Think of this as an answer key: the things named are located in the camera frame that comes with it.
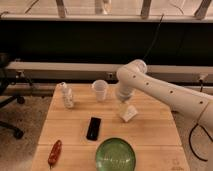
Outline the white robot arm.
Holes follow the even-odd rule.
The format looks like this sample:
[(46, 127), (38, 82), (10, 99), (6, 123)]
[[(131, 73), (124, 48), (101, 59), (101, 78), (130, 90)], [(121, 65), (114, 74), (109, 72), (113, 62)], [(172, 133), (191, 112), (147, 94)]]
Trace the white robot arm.
[(213, 96), (148, 76), (146, 63), (140, 59), (120, 67), (116, 76), (115, 94), (121, 102), (129, 100), (137, 89), (213, 132)]

